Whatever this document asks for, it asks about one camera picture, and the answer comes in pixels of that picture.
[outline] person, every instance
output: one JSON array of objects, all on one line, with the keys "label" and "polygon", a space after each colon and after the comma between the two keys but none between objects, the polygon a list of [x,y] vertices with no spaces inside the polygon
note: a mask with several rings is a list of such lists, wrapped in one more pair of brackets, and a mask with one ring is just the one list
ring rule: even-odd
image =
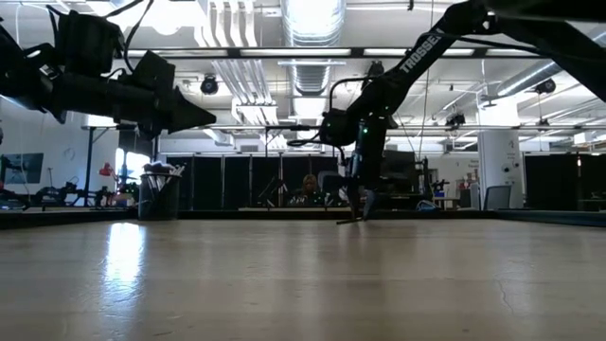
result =
[{"label": "person", "polygon": [[321,195],[317,191],[317,179],[313,174],[303,178],[303,186],[294,192],[288,206],[322,206]]}]

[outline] red object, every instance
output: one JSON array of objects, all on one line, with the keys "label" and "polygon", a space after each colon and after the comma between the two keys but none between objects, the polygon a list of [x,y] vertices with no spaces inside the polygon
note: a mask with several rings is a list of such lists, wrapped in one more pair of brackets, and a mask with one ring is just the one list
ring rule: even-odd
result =
[{"label": "red object", "polygon": [[112,168],[112,165],[110,165],[109,162],[106,162],[105,165],[103,165],[103,168],[98,170],[98,174],[101,176],[112,176],[113,173],[114,169]]}]

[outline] trash can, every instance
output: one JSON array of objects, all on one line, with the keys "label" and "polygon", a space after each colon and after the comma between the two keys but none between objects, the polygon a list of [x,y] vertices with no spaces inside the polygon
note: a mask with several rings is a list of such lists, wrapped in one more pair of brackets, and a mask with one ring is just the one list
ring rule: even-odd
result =
[{"label": "trash can", "polygon": [[179,216],[181,175],[146,173],[141,175],[139,220],[167,221]]}]

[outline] wooden floor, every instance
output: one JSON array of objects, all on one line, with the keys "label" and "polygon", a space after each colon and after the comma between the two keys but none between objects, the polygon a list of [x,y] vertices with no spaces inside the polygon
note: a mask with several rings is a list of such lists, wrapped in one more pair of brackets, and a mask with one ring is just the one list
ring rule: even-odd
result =
[{"label": "wooden floor", "polygon": [[0,232],[2,340],[604,340],[606,230],[501,221]]}]

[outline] column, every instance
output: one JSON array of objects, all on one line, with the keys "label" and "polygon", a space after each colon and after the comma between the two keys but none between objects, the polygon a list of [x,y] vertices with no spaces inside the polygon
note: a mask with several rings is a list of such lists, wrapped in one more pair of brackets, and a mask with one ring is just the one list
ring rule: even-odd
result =
[{"label": "column", "polygon": [[[483,126],[514,126],[520,124],[517,102],[498,99],[492,104],[482,103],[478,108],[478,124]],[[516,130],[481,131],[478,134],[480,158],[480,195],[482,205],[486,189],[492,186],[511,186],[511,208],[524,206],[522,155]]]}]

